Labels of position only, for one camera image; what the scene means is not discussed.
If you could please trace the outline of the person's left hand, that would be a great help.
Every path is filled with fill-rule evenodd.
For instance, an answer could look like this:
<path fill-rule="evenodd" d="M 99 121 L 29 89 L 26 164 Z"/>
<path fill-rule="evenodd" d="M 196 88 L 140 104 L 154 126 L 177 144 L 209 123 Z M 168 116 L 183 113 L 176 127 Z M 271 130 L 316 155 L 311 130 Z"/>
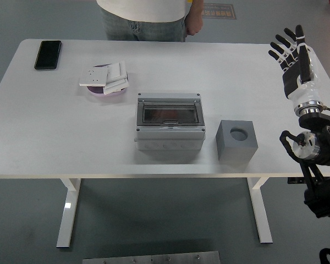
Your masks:
<path fill-rule="evenodd" d="M 203 27 L 201 13 L 189 13 L 185 17 L 185 28 L 187 36 L 194 36 L 200 32 Z"/>

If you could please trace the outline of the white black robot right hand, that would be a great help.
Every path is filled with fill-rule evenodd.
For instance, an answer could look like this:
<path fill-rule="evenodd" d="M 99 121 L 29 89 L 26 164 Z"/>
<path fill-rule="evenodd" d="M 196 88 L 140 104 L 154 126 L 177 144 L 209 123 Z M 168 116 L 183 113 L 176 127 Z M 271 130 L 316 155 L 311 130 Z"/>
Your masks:
<path fill-rule="evenodd" d="M 315 51 L 306 43 L 303 27 L 284 29 L 286 37 L 277 34 L 277 42 L 271 42 L 268 54 L 275 59 L 283 71 L 284 93 L 293 102 L 294 108 L 322 104 L 319 93 L 320 63 Z"/>

